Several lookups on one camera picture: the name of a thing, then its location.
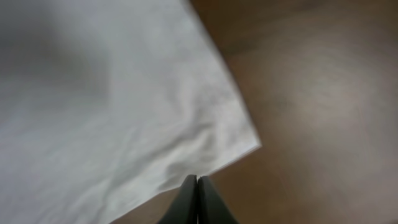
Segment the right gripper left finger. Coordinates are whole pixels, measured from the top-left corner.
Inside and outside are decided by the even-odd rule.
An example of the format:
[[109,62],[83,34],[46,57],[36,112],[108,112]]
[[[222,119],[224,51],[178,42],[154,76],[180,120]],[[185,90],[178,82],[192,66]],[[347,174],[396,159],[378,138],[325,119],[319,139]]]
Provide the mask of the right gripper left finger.
[[197,177],[188,175],[158,224],[197,224]]

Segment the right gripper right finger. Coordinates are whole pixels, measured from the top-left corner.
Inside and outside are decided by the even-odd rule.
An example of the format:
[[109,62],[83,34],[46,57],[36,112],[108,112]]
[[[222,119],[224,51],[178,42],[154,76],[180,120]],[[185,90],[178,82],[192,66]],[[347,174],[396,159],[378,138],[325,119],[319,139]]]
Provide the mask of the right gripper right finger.
[[199,224],[238,224],[208,176],[198,180],[200,208]]

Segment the white t-shirt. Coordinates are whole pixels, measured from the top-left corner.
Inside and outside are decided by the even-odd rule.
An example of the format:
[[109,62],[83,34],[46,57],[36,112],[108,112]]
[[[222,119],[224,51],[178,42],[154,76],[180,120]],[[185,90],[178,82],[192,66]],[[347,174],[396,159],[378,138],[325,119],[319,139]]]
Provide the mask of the white t-shirt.
[[1,1],[2,223],[110,223],[260,144],[188,1]]

